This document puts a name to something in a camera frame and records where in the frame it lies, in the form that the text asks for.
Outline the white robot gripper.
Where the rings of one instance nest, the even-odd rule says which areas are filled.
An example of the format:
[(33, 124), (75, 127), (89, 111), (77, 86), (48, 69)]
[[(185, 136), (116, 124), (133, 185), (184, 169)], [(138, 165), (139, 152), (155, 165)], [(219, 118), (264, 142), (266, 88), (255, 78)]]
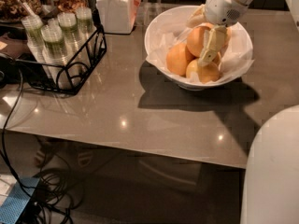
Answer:
[(232, 26), (246, 13), (247, 0), (206, 0), (187, 19), (186, 26), (193, 28), (206, 21), (214, 25), (204, 33), (203, 49), (198, 65), (210, 64), (227, 42), (227, 27)]

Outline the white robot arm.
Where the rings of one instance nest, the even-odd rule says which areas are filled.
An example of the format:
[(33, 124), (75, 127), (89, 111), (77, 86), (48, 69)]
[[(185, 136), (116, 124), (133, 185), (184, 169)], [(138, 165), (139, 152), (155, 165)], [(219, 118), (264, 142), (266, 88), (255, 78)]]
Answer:
[[(224, 30), (236, 24), (253, 0), (206, 0), (187, 21), (214, 25), (205, 36), (198, 65), (212, 62), (224, 44)], [(299, 106), (269, 119), (250, 148), (240, 224), (299, 224)]]

